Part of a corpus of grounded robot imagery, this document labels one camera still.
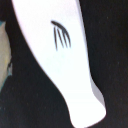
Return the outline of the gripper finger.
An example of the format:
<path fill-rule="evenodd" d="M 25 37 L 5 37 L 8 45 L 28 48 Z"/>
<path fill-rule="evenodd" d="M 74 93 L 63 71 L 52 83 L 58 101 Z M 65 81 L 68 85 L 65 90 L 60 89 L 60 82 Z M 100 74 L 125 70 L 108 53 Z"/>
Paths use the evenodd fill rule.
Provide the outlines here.
<path fill-rule="evenodd" d="M 7 32 L 6 23 L 0 23 L 0 91 L 6 79 L 12 74 L 11 47 Z"/>

